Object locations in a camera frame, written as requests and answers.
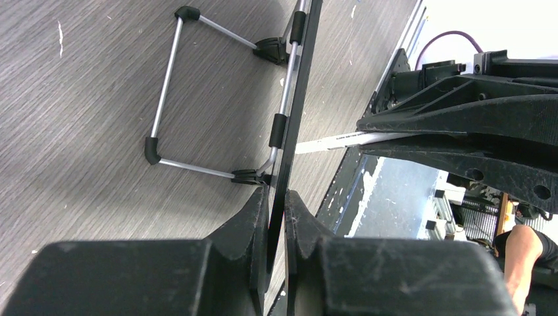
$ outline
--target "black corner joint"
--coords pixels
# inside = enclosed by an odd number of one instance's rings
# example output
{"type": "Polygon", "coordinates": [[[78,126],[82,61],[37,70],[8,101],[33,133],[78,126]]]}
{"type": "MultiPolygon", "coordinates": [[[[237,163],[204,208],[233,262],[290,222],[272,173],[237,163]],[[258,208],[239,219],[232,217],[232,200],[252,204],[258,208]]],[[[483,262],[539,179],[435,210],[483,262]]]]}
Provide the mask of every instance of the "black corner joint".
{"type": "Polygon", "coordinates": [[[233,171],[234,178],[230,179],[233,183],[250,184],[252,186],[271,185],[271,174],[265,172],[258,176],[255,169],[244,169],[233,171]]]}
{"type": "Polygon", "coordinates": [[[276,113],[273,117],[273,125],[271,126],[271,135],[269,136],[269,147],[283,147],[283,137],[287,127],[287,116],[276,113]]]}
{"type": "Polygon", "coordinates": [[[293,28],[291,30],[291,40],[290,40],[291,44],[294,41],[296,41],[298,44],[302,43],[305,23],[306,23],[306,13],[304,13],[303,11],[295,12],[293,16],[293,28]]]}
{"type": "Polygon", "coordinates": [[[266,38],[256,43],[256,49],[252,50],[254,55],[270,61],[278,66],[289,62],[287,54],[287,43],[281,38],[266,38]]]}
{"type": "Polygon", "coordinates": [[[200,13],[199,13],[199,9],[185,5],[183,7],[178,8],[178,10],[176,10],[176,12],[174,13],[174,16],[176,18],[181,18],[182,21],[186,21],[186,20],[197,21],[199,20],[200,13]]]}
{"type": "Polygon", "coordinates": [[[151,165],[156,165],[161,161],[161,156],[157,154],[157,143],[159,139],[156,137],[145,138],[145,158],[151,165]]]}

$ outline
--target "black strip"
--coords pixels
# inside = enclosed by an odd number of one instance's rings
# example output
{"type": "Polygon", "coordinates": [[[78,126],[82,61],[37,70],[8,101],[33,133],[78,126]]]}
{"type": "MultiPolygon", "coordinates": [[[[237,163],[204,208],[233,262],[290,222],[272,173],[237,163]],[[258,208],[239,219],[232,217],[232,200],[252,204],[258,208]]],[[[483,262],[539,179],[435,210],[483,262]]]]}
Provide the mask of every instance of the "black strip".
{"type": "Polygon", "coordinates": [[[150,164],[156,165],[161,161],[161,156],[157,154],[157,143],[159,139],[156,137],[145,138],[145,158],[150,164]]]}
{"type": "Polygon", "coordinates": [[[295,12],[295,15],[293,17],[293,28],[291,31],[291,40],[290,40],[291,44],[294,41],[296,41],[297,43],[302,42],[302,37],[304,36],[305,22],[306,22],[306,13],[304,13],[303,11],[295,12]]]}
{"type": "Polygon", "coordinates": [[[279,233],[281,231],[281,222],[283,212],[285,210],[285,196],[289,186],[291,169],[295,157],[296,143],[302,120],[304,108],[304,100],[306,98],[306,89],[308,86],[308,77],[310,76],[310,67],[312,65],[312,57],[314,55],[314,46],[316,43],[316,35],[318,33],[318,24],[320,22],[320,10],[322,8],[322,0],[312,1],[310,13],[308,15],[308,23],[304,40],[304,49],[300,57],[300,67],[298,70],[297,82],[293,95],[293,103],[289,124],[287,126],[287,134],[285,136],[285,146],[283,157],[281,159],[279,174],[277,176],[277,185],[275,189],[275,198],[273,200],[273,208],[269,222],[268,239],[267,239],[267,284],[271,280],[271,272],[273,272],[273,264],[279,242],[279,233]]]}
{"type": "Polygon", "coordinates": [[[197,20],[199,20],[200,15],[201,14],[199,13],[199,9],[194,8],[194,7],[189,7],[187,5],[185,5],[183,7],[180,7],[174,13],[174,17],[181,18],[183,22],[185,22],[186,20],[197,21],[197,20]]]}
{"type": "Polygon", "coordinates": [[[273,117],[273,125],[271,126],[271,135],[269,136],[269,147],[283,147],[283,136],[285,135],[285,126],[287,126],[287,116],[276,113],[273,117]]]}

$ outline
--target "wire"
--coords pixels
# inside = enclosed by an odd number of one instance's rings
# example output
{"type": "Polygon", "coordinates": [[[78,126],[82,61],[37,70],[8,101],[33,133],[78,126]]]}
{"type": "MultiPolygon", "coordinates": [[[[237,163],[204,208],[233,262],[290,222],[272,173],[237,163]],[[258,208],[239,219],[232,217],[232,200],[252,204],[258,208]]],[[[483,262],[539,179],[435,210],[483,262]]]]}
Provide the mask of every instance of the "wire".
{"type": "Polygon", "coordinates": [[[447,31],[447,32],[444,32],[440,35],[437,35],[435,38],[431,39],[428,43],[426,43],[426,45],[424,46],[422,51],[420,51],[420,53],[418,54],[417,63],[415,65],[415,70],[419,69],[420,60],[422,59],[422,56],[424,55],[424,52],[426,51],[426,49],[428,49],[428,46],[432,45],[432,43],[434,43],[437,39],[442,38],[444,36],[448,36],[448,35],[461,35],[461,36],[463,36],[464,38],[467,38],[470,41],[470,43],[476,49],[477,53],[482,53],[483,52],[482,48],[480,48],[478,43],[469,34],[467,34],[465,32],[462,32],[462,31],[447,31]]]}

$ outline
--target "machinery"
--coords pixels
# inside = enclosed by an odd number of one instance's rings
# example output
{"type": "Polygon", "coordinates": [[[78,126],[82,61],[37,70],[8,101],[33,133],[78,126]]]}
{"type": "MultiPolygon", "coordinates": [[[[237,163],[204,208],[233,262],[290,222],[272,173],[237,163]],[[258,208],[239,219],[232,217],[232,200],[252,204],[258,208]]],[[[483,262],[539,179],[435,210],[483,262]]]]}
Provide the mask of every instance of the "machinery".
{"type": "MultiPolygon", "coordinates": [[[[275,181],[256,170],[246,181],[226,176],[258,186],[202,240],[51,244],[4,315],[263,315],[283,219],[288,315],[516,315],[481,247],[336,237],[288,190],[321,5],[311,1],[301,21],[304,50],[275,181]]],[[[475,56],[472,75],[451,61],[410,71],[401,49],[357,126],[404,137],[359,149],[447,170],[558,213],[557,67],[501,51],[475,56]]]]}

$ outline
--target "folding metal stand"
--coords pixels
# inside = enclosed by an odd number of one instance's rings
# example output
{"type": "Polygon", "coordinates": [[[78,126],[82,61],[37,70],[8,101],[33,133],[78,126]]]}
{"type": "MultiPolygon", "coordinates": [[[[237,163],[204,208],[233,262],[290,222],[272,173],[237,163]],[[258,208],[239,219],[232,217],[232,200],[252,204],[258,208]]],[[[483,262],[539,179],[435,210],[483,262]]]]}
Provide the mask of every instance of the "folding metal stand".
{"type": "Polygon", "coordinates": [[[295,68],[295,60],[296,58],[289,58],[289,56],[296,56],[297,50],[301,45],[304,29],[305,29],[305,21],[306,21],[306,13],[304,12],[304,8],[306,5],[306,0],[299,0],[296,4],[295,10],[292,12],[289,22],[285,28],[283,36],[281,38],[267,38],[257,43],[252,43],[247,39],[242,38],[241,36],[227,30],[226,28],[218,25],[217,23],[209,20],[208,18],[204,17],[200,14],[199,9],[193,7],[181,7],[175,13],[174,16],[176,17],[176,31],[174,33],[174,40],[172,42],[172,49],[170,50],[170,58],[168,60],[168,65],[166,68],[165,80],[163,82],[163,88],[161,90],[161,97],[159,98],[159,105],[157,106],[157,114],[155,115],[155,121],[153,123],[153,129],[151,131],[151,135],[145,138],[145,158],[149,161],[150,164],[156,165],[157,163],[161,163],[163,165],[178,167],[182,169],[188,169],[197,172],[203,172],[207,174],[212,174],[215,176],[222,176],[224,178],[231,179],[232,182],[242,183],[242,184],[270,184],[271,175],[266,174],[265,171],[273,166],[275,160],[277,159],[277,155],[279,149],[282,148],[283,138],[285,134],[285,129],[287,125],[287,103],[289,100],[290,90],[291,90],[291,83],[293,79],[293,73],[295,68]],[[168,84],[170,82],[170,75],[172,73],[172,68],[174,66],[174,60],[176,58],[176,50],[178,48],[178,42],[180,40],[180,33],[182,31],[182,26],[184,22],[187,20],[191,21],[200,21],[219,32],[231,37],[234,40],[239,41],[240,43],[248,46],[252,49],[254,55],[268,60],[276,65],[284,65],[287,64],[287,74],[285,77],[285,83],[283,87],[283,92],[281,95],[281,103],[279,106],[279,111],[275,114],[273,119],[273,125],[271,129],[271,135],[269,140],[269,147],[271,148],[269,158],[263,163],[263,165],[259,169],[247,169],[247,170],[238,170],[233,171],[231,173],[216,171],[212,169],[207,169],[203,167],[193,166],[186,163],[181,163],[177,161],[172,161],[168,159],[163,159],[157,153],[157,143],[159,139],[157,138],[157,132],[159,130],[159,126],[161,123],[161,116],[163,113],[163,107],[165,106],[165,97],[168,91],[168,84]],[[291,43],[291,50],[290,55],[287,54],[286,48],[286,39],[287,36],[290,34],[290,43],[291,43]]]}

